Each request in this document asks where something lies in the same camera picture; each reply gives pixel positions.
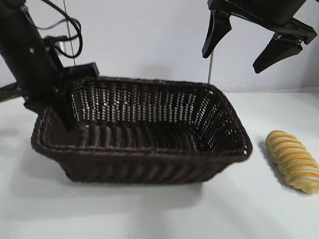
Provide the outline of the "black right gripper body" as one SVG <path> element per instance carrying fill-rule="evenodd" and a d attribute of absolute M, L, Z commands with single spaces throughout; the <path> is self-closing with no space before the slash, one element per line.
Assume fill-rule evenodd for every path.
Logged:
<path fill-rule="evenodd" d="M 317 37 L 309 25 L 294 18 L 304 0 L 209 0 L 208 8 L 260 25 L 270 31 L 298 36 L 308 45 Z"/>

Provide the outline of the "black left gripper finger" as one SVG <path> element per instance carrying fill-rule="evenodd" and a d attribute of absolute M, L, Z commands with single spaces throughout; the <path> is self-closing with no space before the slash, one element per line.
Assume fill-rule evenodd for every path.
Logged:
<path fill-rule="evenodd" d="M 24 96 L 24 107 L 36 114 L 41 114 L 47 108 L 47 98 L 44 96 Z"/>
<path fill-rule="evenodd" d="M 53 108 L 67 130 L 76 126 L 72 106 L 72 92 L 68 85 L 55 85 L 53 88 Z"/>

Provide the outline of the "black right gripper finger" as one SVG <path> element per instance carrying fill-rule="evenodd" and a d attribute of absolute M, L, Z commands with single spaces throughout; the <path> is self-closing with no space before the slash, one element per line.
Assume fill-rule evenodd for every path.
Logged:
<path fill-rule="evenodd" d="M 273 38 L 253 63 L 254 71 L 259 74 L 281 60 L 298 55 L 302 50 L 299 42 Z"/>
<path fill-rule="evenodd" d="M 230 14 L 221 10 L 210 13 L 209 26 L 204 45 L 202 47 L 202 57 L 208 58 L 217 44 L 232 29 Z"/>

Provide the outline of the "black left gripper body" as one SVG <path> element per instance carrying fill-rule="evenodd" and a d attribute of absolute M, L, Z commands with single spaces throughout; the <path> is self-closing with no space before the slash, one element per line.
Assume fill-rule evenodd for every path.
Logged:
<path fill-rule="evenodd" d="M 64 67 L 56 42 L 67 37 L 0 36 L 0 55 L 13 74 L 16 84 L 1 88 L 0 98 L 28 97 L 31 101 L 63 104 L 70 101 L 73 81 L 85 77 L 97 79 L 96 63 Z"/>

